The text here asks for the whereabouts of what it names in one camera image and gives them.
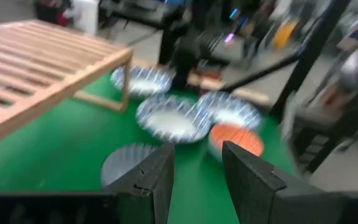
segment floor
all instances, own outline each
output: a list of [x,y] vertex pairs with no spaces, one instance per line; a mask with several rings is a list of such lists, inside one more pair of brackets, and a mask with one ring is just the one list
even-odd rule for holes
[[[31,1],[0,0],[0,22],[17,21],[32,18]],[[130,23],[125,30],[123,22],[118,23],[119,30],[116,41],[128,43],[141,35],[152,32],[148,27]],[[161,33],[134,45],[135,57],[152,63],[157,62],[158,44]],[[264,68],[288,55],[288,52],[261,52],[253,66],[248,70],[230,67],[224,72],[224,80],[234,82],[246,77],[250,72]],[[331,65],[330,58],[321,57],[315,63],[305,80],[301,90],[296,94],[297,101],[307,97],[320,82]],[[270,100],[275,101],[287,81],[293,66],[280,70],[268,77],[257,80],[246,86],[252,90],[267,94]],[[358,190],[358,145],[352,146],[345,153],[332,153],[325,163],[310,177],[310,183],[324,190]]]

